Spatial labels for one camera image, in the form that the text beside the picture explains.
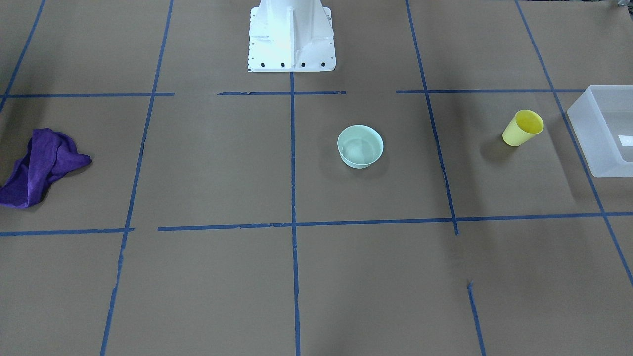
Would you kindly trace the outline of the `mint green bowl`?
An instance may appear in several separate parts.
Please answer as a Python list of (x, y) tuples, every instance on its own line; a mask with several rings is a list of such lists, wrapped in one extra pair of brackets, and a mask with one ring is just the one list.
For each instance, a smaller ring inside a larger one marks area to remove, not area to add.
[(382, 157), (384, 142), (374, 128), (352, 125), (339, 133), (337, 149), (344, 164), (353, 169), (364, 169)]

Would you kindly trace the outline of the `yellow plastic cup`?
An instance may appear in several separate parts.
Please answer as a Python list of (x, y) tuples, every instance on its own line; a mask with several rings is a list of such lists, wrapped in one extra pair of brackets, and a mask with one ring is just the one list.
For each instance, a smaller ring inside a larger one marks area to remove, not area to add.
[(518, 147), (544, 129), (543, 119), (539, 114), (531, 110), (520, 110), (515, 113), (502, 133), (502, 140), (512, 147)]

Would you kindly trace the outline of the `purple microfiber cloth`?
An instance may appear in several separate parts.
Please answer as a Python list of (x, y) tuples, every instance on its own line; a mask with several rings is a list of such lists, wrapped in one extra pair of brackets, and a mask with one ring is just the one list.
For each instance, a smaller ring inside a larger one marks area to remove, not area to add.
[(9, 208), (29, 208), (41, 203), (45, 193), (66, 174), (92, 163), (79, 153), (74, 140), (50, 128), (34, 129), (23, 158), (1, 187), (0, 204)]

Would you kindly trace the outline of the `translucent white plastic bin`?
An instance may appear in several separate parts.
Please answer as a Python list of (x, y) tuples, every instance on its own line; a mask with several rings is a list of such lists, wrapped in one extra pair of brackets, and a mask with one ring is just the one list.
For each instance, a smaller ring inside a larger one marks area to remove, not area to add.
[(567, 114), (593, 176), (633, 175), (631, 85), (592, 84)]

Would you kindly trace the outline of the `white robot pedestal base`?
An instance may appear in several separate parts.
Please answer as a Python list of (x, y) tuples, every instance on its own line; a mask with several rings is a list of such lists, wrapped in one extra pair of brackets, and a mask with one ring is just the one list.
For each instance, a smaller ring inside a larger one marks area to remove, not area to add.
[(249, 72), (335, 70), (332, 12), (320, 0), (262, 0), (249, 20)]

